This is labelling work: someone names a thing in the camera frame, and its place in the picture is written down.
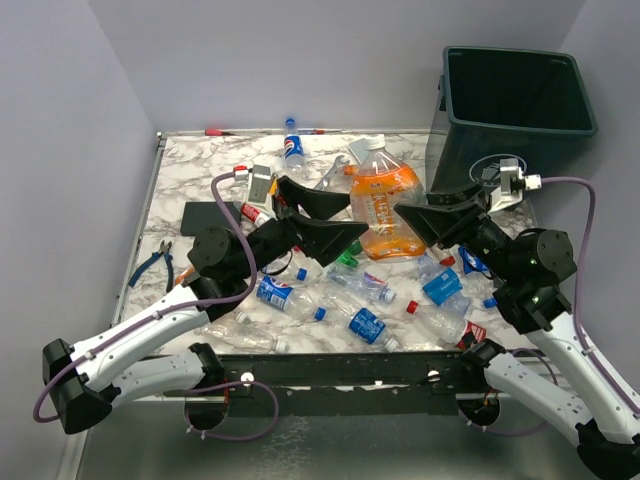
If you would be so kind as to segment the large orange drink bottle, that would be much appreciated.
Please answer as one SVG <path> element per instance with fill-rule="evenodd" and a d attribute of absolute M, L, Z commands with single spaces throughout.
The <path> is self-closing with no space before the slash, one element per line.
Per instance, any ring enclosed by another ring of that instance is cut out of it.
<path fill-rule="evenodd" d="M 366 223 L 359 237 L 366 256 L 373 261 L 404 261 L 422 256 L 424 242 L 394 210 L 398 204 L 419 204 L 422 183 L 411 168 L 386 148 L 382 134 L 364 139 L 366 158 L 351 181 L 352 218 Z"/>

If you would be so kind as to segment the Pepsi bottle blue cap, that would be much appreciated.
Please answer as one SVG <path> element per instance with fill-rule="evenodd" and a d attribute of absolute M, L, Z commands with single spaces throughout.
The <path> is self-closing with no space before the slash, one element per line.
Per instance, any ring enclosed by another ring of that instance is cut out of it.
<path fill-rule="evenodd" d="M 262 277 L 257 285 L 256 297 L 263 303 L 298 320 L 322 321 L 327 315 L 326 309 L 319 306 L 304 290 L 271 276 Z"/>

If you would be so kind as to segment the green plastic bottle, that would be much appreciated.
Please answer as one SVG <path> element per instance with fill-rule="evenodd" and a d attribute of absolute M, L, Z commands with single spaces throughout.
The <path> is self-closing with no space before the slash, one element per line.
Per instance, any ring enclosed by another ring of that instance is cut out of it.
<path fill-rule="evenodd" d="M 359 264 L 357 257 L 362 251 L 361 243 L 356 240 L 339 255 L 336 262 L 348 267 L 357 267 Z"/>

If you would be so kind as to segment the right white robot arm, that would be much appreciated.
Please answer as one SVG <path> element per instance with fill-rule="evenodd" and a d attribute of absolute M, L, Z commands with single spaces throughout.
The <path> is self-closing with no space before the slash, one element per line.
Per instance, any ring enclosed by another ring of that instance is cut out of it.
<path fill-rule="evenodd" d="M 491 340 L 465 353 L 461 383 L 504 392 L 558 430 L 600 479 L 639 473 L 639 395 L 578 326 L 577 303 L 560 285 L 576 276 L 572 244 L 563 231 L 529 229 L 509 237 L 492 214 L 542 187 L 537 175 L 511 178 L 487 192 L 431 193 L 424 205 L 399 203 L 395 212 L 427 245 L 459 245 L 481 261 L 500 286 L 494 297 L 503 319 L 537 346 L 572 387 L 567 392 L 538 376 Z"/>

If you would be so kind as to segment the red cap water bottle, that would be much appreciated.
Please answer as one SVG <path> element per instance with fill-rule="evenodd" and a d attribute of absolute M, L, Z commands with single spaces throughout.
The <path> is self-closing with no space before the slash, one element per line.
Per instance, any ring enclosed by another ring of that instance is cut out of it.
<path fill-rule="evenodd" d="M 467 350 L 487 336 L 484 327 L 438 307 L 411 300 L 405 312 L 417 330 L 436 338 L 441 346 Z"/>

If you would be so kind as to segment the crushed Ganten water bottle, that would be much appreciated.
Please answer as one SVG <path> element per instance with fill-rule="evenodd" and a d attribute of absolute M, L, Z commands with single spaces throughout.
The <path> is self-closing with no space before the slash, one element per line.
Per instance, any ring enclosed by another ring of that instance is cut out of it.
<path fill-rule="evenodd" d="M 391 304 L 396 298 L 396 292 L 387 282 L 366 271 L 333 266 L 327 272 L 327 277 L 350 293 L 361 296 L 371 302 Z"/>

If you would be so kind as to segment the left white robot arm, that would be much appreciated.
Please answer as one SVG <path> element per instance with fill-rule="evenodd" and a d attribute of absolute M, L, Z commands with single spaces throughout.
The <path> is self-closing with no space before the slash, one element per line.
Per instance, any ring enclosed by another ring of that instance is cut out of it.
<path fill-rule="evenodd" d="M 235 310 L 257 283 L 259 271 L 299 247 L 327 266 L 368 226 L 336 221 L 348 195 L 277 181 L 275 217 L 250 234 L 237 221 L 201 230 L 188 253 L 194 273 L 139 314 L 89 339 L 56 339 L 42 350 L 44 390 L 33 407 L 38 423 L 60 422 L 68 435 L 92 428 L 124 402 L 156 393 L 191 390 L 206 395 L 224 375 L 214 351 L 193 345 L 182 355 L 154 357 L 169 341 L 215 322 Z M 55 409 L 41 413 L 49 399 Z"/>

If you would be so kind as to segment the clear bottle blue cap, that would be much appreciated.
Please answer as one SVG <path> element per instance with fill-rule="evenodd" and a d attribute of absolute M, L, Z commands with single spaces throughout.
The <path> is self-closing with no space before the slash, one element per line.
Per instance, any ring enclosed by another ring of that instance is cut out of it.
<path fill-rule="evenodd" d="M 279 258 L 263 267 L 261 272 L 284 284 L 308 285 L 321 278 L 323 268 L 308 259 Z"/>

